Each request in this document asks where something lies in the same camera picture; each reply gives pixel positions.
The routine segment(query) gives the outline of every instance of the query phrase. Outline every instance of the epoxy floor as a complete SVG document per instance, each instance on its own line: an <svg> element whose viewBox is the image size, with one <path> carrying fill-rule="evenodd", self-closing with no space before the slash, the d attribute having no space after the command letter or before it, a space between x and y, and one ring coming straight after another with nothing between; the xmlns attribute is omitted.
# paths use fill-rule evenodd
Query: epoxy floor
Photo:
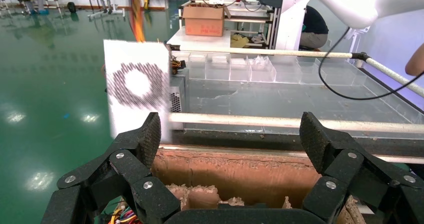
<svg viewBox="0 0 424 224"><path fill-rule="evenodd" d="M177 5L145 13L148 41L177 31ZM90 13L0 18L0 214L10 223L40 223L58 178L112 141L103 39L135 39L128 19Z"/></svg>

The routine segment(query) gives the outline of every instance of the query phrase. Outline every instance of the screw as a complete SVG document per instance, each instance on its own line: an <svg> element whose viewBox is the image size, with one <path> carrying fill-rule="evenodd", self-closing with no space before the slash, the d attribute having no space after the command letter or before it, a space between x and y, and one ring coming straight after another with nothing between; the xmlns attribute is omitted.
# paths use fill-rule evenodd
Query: screw
<svg viewBox="0 0 424 224"><path fill-rule="evenodd" d="M151 181L146 181L146 182L143 184L143 188L144 188L144 189L149 189L149 188L151 188L151 187L153 187L153 182L151 182Z"/></svg>
<svg viewBox="0 0 424 224"><path fill-rule="evenodd" d="M405 179L405 180L407 180L408 182L410 182L410 183L414 183L415 182L415 178L413 178L412 176L410 176L410 175L404 175L403 176L403 178Z"/></svg>
<svg viewBox="0 0 424 224"><path fill-rule="evenodd" d="M332 181L327 181L325 185L330 189L336 189L336 184Z"/></svg>
<svg viewBox="0 0 424 224"><path fill-rule="evenodd" d="M65 179L66 183L71 183L73 181L75 181L75 179L77 179L74 175L70 175Z"/></svg>
<svg viewBox="0 0 424 224"><path fill-rule="evenodd" d="M353 152L349 152L347 155L351 158L357 158L357 155Z"/></svg>

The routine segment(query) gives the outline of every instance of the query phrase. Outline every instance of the cardboard box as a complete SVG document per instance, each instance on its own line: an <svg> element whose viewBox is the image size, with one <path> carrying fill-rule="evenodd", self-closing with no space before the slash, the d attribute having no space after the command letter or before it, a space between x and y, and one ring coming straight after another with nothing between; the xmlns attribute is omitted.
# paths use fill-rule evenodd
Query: cardboard box
<svg viewBox="0 0 424 224"><path fill-rule="evenodd" d="M182 18L185 20L185 34L192 36L222 37L224 33L224 12L226 7L185 6Z"/></svg>

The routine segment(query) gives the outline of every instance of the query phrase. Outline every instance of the colorful wires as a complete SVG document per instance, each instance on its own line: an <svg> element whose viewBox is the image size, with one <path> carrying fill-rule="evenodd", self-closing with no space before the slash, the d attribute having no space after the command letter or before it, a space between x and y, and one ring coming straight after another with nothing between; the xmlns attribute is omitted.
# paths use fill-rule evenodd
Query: colorful wires
<svg viewBox="0 0 424 224"><path fill-rule="evenodd" d="M133 210L128 206L126 209L116 209L110 219L109 224L142 224Z"/></svg>

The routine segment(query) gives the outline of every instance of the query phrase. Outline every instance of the white pipe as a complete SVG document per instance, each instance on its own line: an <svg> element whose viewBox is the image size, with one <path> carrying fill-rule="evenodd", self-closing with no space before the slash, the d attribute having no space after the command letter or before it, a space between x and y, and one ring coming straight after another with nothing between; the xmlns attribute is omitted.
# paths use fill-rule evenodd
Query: white pipe
<svg viewBox="0 0 424 224"><path fill-rule="evenodd" d="M385 67L383 64L379 63L378 61L372 58L367 58L365 62L377 68L380 72L386 74L387 76L391 77L393 80L397 81L398 83L402 85L405 85L406 83L409 82L409 80L406 79L405 77ZM414 93L424 98L424 88L420 87L419 85L415 83L411 83L406 88L408 88L409 90L413 91Z"/></svg>
<svg viewBox="0 0 424 224"><path fill-rule="evenodd" d="M302 50L271 50L271 49L247 49L247 48L227 48L210 46L180 46L181 52L209 52L209 53L237 53L252 55L280 55L323 58L327 52L322 51L302 51ZM352 58L351 53L331 52L328 58Z"/></svg>
<svg viewBox="0 0 424 224"><path fill-rule="evenodd" d="M229 30L232 33L249 33L249 34L258 34L257 31L247 31L247 30Z"/></svg>
<svg viewBox="0 0 424 224"><path fill-rule="evenodd" d="M179 22L179 28L181 29L183 27L183 20L181 19L181 9L178 9L178 22Z"/></svg>
<svg viewBox="0 0 424 224"><path fill-rule="evenodd" d="M234 22L234 23L266 23L266 20L250 20L250 19L225 19L227 22Z"/></svg>
<svg viewBox="0 0 424 224"><path fill-rule="evenodd" d="M170 113L169 121L176 122L176 123L242 125L242 126L280 127L280 128L295 128L295 129L298 129L301 125L300 118L218 115L218 114L182 113L182 112ZM326 128L339 130L339 131L424 134L423 124L404 124L404 123L351 121L351 120L319 120L319 121Z"/></svg>

